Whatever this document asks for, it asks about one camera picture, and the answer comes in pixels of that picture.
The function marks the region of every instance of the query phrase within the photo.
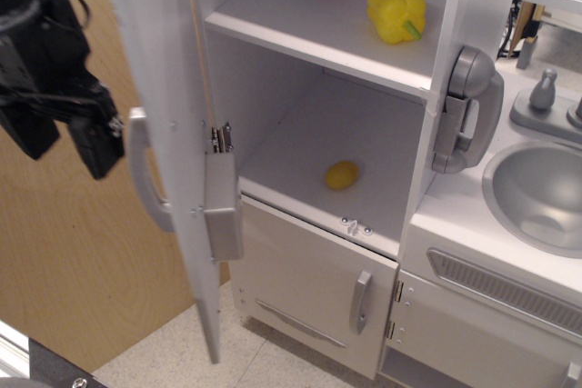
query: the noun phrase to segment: lower cabinet door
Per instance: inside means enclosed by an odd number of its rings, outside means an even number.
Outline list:
[[[473,388],[580,386],[580,343],[408,272],[400,271],[398,281],[388,347]]]
[[[243,216],[236,307],[374,378],[398,264],[252,199]]]

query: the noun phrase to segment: open cabinet door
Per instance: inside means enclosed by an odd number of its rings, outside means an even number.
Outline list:
[[[219,268],[202,214],[211,124],[193,4],[191,0],[112,2],[168,198],[166,230],[177,234],[210,358],[217,363]]]

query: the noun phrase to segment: toy kitchen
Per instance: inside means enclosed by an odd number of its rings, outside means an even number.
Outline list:
[[[423,0],[397,44],[366,0],[112,1],[213,362],[228,261],[242,313],[370,379],[582,387],[580,90],[496,72],[512,0]]]

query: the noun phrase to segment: oven handle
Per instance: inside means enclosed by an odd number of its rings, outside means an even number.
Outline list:
[[[579,386],[582,386],[582,365],[570,363],[564,371],[560,388],[578,388]]]

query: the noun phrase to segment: vent grille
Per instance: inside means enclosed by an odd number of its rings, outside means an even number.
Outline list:
[[[441,279],[582,336],[582,308],[436,249],[426,254]]]

